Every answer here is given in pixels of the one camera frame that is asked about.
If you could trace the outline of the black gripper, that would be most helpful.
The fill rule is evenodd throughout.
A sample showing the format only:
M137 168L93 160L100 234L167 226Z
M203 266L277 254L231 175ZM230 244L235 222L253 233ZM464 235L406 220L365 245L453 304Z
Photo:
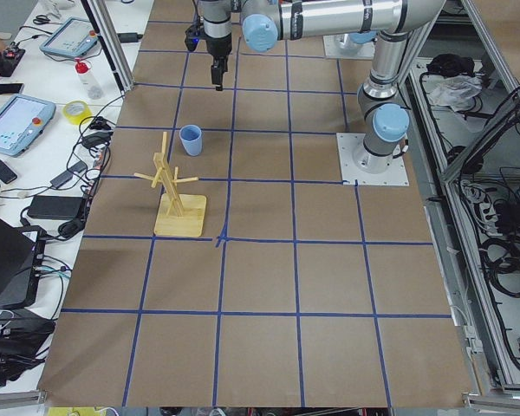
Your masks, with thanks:
M217 91L223 91L224 72L228 71L228 56L232 50L232 38L206 37L207 52L212 57L211 82Z

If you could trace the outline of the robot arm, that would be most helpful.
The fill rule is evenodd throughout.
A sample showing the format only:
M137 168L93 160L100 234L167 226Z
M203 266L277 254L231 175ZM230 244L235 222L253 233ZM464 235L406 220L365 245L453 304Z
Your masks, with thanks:
M410 123L394 101L400 71L412 65L406 55L410 35L432 22L443 6L441 1L197 1L185 45L194 51L205 41L212 57L211 82L222 90L234 14L240 16L246 44L256 52L267 52L281 40L374 32L372 67L358 94L367 132L352 157L363 172L379 174L389 167Z

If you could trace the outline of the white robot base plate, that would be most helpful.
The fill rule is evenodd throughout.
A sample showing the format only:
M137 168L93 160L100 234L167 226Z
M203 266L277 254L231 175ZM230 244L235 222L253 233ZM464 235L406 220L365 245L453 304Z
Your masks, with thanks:
M338 133L337 149L341 181L345 185L409 186L402 157L394 153L373 156L364 147L364 133Z

